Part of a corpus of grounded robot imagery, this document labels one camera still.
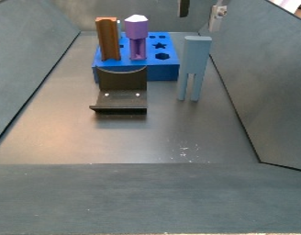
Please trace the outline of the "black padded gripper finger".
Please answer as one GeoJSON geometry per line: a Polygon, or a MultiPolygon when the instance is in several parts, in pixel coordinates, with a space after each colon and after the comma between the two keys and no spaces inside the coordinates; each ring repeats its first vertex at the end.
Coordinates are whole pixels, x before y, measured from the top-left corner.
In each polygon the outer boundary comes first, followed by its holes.
{"type": "Polygon", "coordinates": [[[186,17],[189,10],[189,0],[178,0],[178,16],[186,17]]]}

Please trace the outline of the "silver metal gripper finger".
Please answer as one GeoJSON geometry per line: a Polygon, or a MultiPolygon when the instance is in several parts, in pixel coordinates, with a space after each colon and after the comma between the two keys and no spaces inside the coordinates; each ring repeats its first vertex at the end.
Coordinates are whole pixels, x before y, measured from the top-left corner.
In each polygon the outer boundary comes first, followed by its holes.
{"type": "Polygon", "coordinates": [[[217,0],[210,8],[208,30],[216,32],[220,29],[221,19],[226,16],[228,6],[222,4],[224,0],[217,0]]]}

